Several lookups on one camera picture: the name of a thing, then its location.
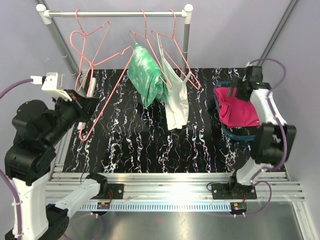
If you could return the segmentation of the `magenta trousers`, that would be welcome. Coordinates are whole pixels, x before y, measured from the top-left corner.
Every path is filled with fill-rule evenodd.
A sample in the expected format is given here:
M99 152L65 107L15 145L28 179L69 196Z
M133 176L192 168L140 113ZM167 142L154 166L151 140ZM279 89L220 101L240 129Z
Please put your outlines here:
M228 87L217 87L214 93L217 99L219 120L229 128L260 126L259 117L251 102L235 97L228 97Z

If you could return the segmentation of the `black white tie-dye trousers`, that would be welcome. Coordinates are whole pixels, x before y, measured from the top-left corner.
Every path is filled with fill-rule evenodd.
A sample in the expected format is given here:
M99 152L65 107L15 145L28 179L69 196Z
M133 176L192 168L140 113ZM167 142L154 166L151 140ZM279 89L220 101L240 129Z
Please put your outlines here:
M228 128L228 131L239 137L254 137L259 129L259 126L247 126L247 127L232 127Z

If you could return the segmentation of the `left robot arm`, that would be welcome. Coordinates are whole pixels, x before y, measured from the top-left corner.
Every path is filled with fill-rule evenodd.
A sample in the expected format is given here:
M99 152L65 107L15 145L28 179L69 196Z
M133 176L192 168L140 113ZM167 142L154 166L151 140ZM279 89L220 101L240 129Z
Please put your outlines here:
M4 158L4 177L13 193L14 227L7 240L57 240L70 219L91 198L107 196L105 176L90 173L72 193L53 204L46 202L46 185L56 145L78 122L88 122L99 103L66 90L49 109L41 100L23 103L12 119L16 135Z

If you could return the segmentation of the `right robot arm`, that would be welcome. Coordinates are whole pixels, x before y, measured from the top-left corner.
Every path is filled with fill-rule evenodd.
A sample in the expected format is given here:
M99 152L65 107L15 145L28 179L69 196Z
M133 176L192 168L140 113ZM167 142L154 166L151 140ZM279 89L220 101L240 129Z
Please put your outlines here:
M281 116L273 99L273 89L263 81L261 66L249 64L243 79L231 82L227 95L250 102L260 122L249 160L229 177L227 183L228 195L242 198L255 193L255 178L260 173L282 168L289 157L297 129Z

